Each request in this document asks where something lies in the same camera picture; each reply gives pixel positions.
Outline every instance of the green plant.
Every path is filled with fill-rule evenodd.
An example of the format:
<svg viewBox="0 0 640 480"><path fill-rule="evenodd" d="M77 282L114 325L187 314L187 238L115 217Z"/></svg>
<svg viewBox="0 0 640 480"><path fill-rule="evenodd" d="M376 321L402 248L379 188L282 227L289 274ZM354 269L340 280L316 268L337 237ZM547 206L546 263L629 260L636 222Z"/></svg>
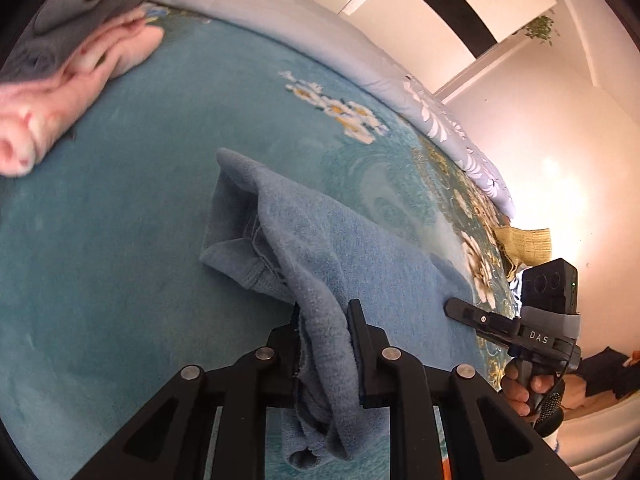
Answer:
<svg viewBox="0 0 640 480"><path fill-rule="evenodd" d="M551 36L553 33L556 33L558 36L558 31L553 28L554 20L544 14L540 14L537 18L531 20L527 25L522 27L520 30L526 31L525 36L527 38L538 38L541 40L541 43L548 43L550 46L553 46L553 41L551 41Z"/></svg>

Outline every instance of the metal screw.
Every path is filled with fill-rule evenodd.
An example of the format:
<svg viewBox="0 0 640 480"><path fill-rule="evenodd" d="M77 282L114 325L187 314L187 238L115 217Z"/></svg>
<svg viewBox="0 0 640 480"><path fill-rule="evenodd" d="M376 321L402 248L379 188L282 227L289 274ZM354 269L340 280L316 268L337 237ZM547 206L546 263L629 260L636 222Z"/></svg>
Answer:
<svg viewBox="0 0 640 480"><path fill-rule="evenodd" d="M200 369L194 365L185 366L180 375L185 381L193 381L200 376Z"/></svg>
<svg viewBox="0 0 640 480"><path fill-rule="evenodd" d="M382 351L382 357L388 361L397 361L401 355L402 352L393 346L388 346Z"/></svg>
<svg viewBox="0 0 640 480"><path fill-rule="evenodd" d="M276 355L276 352L268 346L263 346L255 351L255 356L260 359L260 361L268 361L273 358L274 355Z"/></svg>
<svg viewBox="0 0 640 480"><path fill-rule="evenodd" d="M472 365L458 365L456 372L463 379L471 379L476 374L476 369Z"/></svg>

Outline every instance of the device handle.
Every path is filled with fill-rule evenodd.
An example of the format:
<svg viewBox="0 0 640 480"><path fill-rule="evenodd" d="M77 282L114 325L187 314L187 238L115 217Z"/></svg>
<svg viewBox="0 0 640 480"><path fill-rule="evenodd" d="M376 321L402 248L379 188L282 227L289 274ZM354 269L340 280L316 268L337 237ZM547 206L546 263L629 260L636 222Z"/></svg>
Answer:
<svg viewBox="0 0 640 480"><path fill-rule="evenodd" d="M527 406L530 408L530 415L535 415L540 412L542 407L542 399L544 394L539 394L531 389L531 378L537 375L555 375L556 372L550 367L540 365L538 363L532 363L524 359L516 359L516 369L518 370L517 382L521 386L524 386L529 392L529 400Z"/></svg>

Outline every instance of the white curtain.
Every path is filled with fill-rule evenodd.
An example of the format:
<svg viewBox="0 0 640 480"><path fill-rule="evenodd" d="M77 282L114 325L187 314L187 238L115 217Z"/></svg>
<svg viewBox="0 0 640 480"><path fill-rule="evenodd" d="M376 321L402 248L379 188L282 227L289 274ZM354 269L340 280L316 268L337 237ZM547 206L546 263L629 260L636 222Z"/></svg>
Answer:
<svg viewBox="0 0 640 480"><path fill-rule="evenodd" d="M640 392L605 410L568 420L559 454L580 480L610 480L640 437Z"/></svg>

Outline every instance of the pink folded clothing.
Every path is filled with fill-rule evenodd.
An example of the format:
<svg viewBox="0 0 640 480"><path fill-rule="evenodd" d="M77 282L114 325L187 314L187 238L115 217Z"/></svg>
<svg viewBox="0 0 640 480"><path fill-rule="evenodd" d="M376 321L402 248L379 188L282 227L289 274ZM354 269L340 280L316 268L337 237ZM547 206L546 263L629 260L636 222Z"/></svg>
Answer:
<svg viewBox="0 0 640 480"><path fill-rule="evenodd" d="M28 174L107 81L142 63L163 36L136 9L96 30L53 76L0 85L0 174Z"/></svg>

